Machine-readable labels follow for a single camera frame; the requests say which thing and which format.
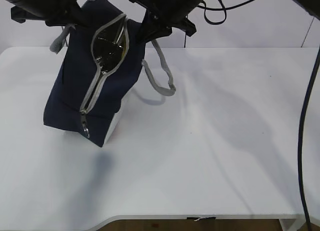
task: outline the bag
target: bag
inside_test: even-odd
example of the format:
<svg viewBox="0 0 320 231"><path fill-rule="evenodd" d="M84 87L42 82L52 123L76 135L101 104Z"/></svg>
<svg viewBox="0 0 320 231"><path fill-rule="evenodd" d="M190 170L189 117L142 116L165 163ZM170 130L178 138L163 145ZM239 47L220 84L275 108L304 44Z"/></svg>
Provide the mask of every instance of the bag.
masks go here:
<svg viewBox="0 0 320 231"><path fill-rule="evenodd" d="M140 23L127 19L107 0L89 0L82 7L91 27L68 25L53 42L58 53L68 34L69 46L47 101L44 125L78 132L102 147L120 118L128 92L144 67L151 85L165 96L176 92L174 80L156 40L152 41L169 76L169 87L156 84L144 60L146 44L136 43Z"/></svg>

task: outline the black cable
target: black cable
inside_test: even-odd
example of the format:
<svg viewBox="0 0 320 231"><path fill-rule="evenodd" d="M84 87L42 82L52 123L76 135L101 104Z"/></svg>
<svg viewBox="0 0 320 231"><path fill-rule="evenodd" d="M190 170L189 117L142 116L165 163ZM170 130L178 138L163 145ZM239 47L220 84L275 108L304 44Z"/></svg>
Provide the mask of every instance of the black cable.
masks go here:
<svg viewBox="0 0 320 231"><path fill-rule="evenodd" d="M312 89L314 87L316 77L318 74L319 66L320 66L320 48L315 60L314 68L313 68L311 78L308 84L308 88L305 94L302 111L301 111L300 122L299 122L299 136L298 136L298 180L299 180L300 197L301 197L301 202L303 206L303 211L304 211L304 216L305 216L305 221L306 221L308 231L312 231L312 227L311 227L310 215L308 212L308 206L307 206L305 190L304 190L302 148L303 148L304 128L305 128L308 105L309 105Z"/></svg>
<svg viewBox="0 0 320 231"><path fill-rule="evenodd" d="M202 1L201 3L204 5L205 9L204 9L204 19L205 21L210 24L210 25L222 25L226 20L227 20L227 10L226 10L226 6L224 5L224 2L222 0L218 0L221 7L222 7L222 11L224 12L224 20L219 21L219 22L213 22L210 19L208 19L207 17L207 3L205 1Z"/></svg>
<svg viewBox="0 0 320 231"><path fill-rule="evenodd" d="M198 5L198 8L203 9L203 10L208 10L208 11L224 11L224 10L228 11L228 10L234 10L234 9L239 8L241 6L250 4L253 1L256 1L256 0L248 0L248 1L240 3L238 5L226 7L226 8L211 8L211 7L201 6L201 5Z"/></svg>

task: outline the gray strap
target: gray strap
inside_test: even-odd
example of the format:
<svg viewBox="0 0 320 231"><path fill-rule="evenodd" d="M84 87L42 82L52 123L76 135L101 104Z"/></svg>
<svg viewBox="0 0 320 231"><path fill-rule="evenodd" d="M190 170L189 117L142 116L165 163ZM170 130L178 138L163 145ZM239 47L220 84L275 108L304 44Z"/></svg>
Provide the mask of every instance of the gray strap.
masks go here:
<svg viewBox="0 0 320 231"><path fill-rule="evenodd" d="M76 29L76 27L73 24L66 25L62 33L51 44L51 52L58 54L62 50L62 48L66 44L66 39L70 33L70 28Z"/></svg>
<svg viewBox="0 0 320 231"><path fill-rule="evenodd" d="M145 70L145 73L146 73L146 76L148 77L152 87L161 95L163 96L167 96L167 97L170 97L170 96L173 96L175 95L177 89L174 85L174 78L172 76L172 73L170 71L170 68L168 67L168 64L166 62L166 58L157 42L157 40L153 40L152 41L152 44L156 50L156 52L158 53L159 55L159 58L160 58L160 62L161 62L161 67L162 69L166 72L166 74L168 75L169 77L169 81L168 81L168 84L169 84L169 88L165 88L165 87L161 87L157 84L156 80L155 80L155 77L154 75L152 74L150 68L149 68L149 65L147 63L147 61L145 61L144 59L142 60L142 66L144 67L144 70Z"/></svg>

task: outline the table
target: table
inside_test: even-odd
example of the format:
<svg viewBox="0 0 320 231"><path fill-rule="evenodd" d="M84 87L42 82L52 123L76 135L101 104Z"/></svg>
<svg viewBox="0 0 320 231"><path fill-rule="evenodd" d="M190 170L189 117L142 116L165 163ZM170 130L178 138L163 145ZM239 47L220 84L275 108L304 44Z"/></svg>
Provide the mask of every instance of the table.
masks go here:
<svg viewBox="0 0 320 231"><path fill-rule="evenodd" d="M43 126L66 50L0 56L0 230L95 231L120 219L297 219L298 123L314 48L165 48L177 93L144 73L109 143ZM166 84L158 56L146 60ZM304 182L320 220L320 85Z"/></svg>

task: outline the open zipper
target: open zipper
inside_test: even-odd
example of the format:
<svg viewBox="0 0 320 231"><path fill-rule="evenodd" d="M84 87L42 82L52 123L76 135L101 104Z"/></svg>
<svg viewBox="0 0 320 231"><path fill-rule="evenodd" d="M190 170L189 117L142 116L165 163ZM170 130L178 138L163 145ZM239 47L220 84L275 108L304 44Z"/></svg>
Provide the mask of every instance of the open zipper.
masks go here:
<svg viewBox="0 0 320 231"><path fill-rule="evenodd" d="M121 61L116 65L116 67L114 69L112 69L109 72L106 71L102 71L99 63L97 62L95 55L94 55L94 42L96 37L100 34L100 32L102 32L103 30L105 30L107 27L115 24L116 22L120 21L121 19L125 19L124 23L123 23L123 32L124 32L124 36L125 36L125 53L121 59ZM98 98L100 96L101 90L104 86L104 83L106 82L107 78L111 75L113 75L120 67L120 65L123 63L123 61L125 60L128 50L129 50L129 34L128 34L128 27L127 27L127 22L128 19L126 18L126 15L123 13L121 15L119 15L117 18L115 18L114 20L110 21L109 23L103 25L102 27L100 27L94 34L93 38L92 38L92 42L91 42L91 54L92 57L94 59L94 62L96 64L97 67L97 71L96 74L91 82L91 85L83 99L83 102L81 104L80 107L80 121L81 121L81 125L83 128L83 131L86 135L86 137L89 139L90 138L90 131L88 128L88 122L87 122L87 115L88 113L95 107L96 102L98 101Z"/></svg>

